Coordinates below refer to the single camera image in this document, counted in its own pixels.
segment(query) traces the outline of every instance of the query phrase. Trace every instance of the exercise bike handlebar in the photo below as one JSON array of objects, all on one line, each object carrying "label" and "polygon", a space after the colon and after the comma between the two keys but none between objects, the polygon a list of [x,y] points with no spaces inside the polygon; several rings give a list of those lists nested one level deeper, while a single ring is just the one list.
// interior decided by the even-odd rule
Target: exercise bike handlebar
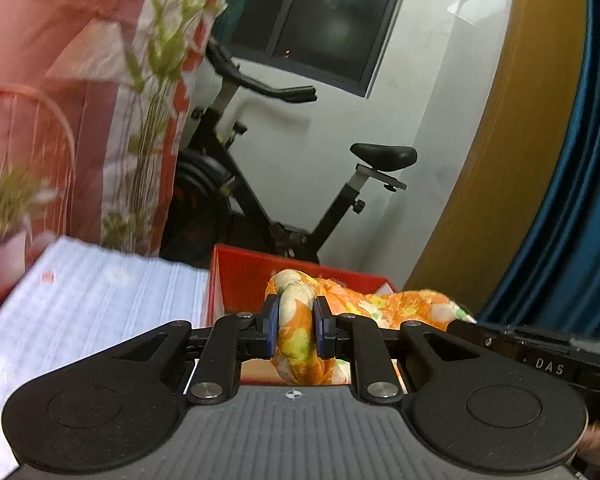
[{"label": "exercise bike handlebar", "polygon": [[272,88],[252,77],[244,75],[232,61],[231,53],[214,38],[209,38],[206,45],[206,58],[220,77],[228,79],[238,86],[248,88],[256,92],[256,94],[295,104],[312,103],[318,100],[314,86]]}]

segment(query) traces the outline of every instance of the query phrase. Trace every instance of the red box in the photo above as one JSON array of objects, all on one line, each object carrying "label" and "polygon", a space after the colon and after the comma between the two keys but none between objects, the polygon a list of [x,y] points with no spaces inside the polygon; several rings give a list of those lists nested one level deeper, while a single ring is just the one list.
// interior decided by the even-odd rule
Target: red box
[{"label": "red box", "polygon": [[385,283],[395,290],[395,287],[381,276],[333,269],[218,244],[214,248],[209,268],[206,297],[208,325],[224,316],[225,312],[259,312],[264,302],[267,282],[284,269],[300,270],[314,278],[327,278],[363,294],[372,294]]}]

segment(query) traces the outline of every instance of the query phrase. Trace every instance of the white tablecloth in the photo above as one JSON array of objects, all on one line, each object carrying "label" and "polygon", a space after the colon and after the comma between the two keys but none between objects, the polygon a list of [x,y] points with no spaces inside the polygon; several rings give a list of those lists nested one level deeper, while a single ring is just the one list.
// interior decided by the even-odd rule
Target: white tablecloth
[{"label": "white tablecloth", "polygon": [[[174,319],[203,323],[208,271],[60,238],[0,310],[0,414],[25,382]],[[16,467],[0,427],[0,479]]]}]

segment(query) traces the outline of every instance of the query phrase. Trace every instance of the window pane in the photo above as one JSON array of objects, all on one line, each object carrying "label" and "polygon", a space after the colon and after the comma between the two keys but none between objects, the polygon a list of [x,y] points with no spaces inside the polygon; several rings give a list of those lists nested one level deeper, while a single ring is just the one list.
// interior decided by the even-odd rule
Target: window pane
[{"label": "window pane", "polygon": [[264,51],[283,0],[247,0],[232,44]]},{"label": "window pane", "polygon": [[275,56],[362,78],[388,0],[294,0]]}]

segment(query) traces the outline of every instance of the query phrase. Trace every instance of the exercise bike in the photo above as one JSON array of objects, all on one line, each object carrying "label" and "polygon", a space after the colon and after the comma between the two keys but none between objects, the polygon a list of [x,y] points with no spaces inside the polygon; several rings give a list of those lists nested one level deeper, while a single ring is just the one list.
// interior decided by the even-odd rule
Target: exercise bike
[{"label": "exercise bike", "polygon": [[414,148],[356,143],[350,147],[351,152],[368,166],[356,165],[355,173],[312,232],[272,221],[228,151],[247,127],[235,123],[231,137],[223,142],[218,139],[216,126],[240,87],[291,104],[316,101],[315,88],[275,89],[245,76],[228,50],[214,38],[208,42],[206,58],[222,78],[222,86],[211,106],[194,112],[200,122],[188,146],[178,154],[173,199],[162,237],[163,258],[187,263],[205,260],[216,243],[227,241],[232,225],[231,196],[259,231],[267,252],[317,263],[318,250],[347,211],[352,208],[359,214],[365,208],[358,195],[368,179],[379,180],[391,192],[406,189],[406,184],[386,173],[416,163]]}]

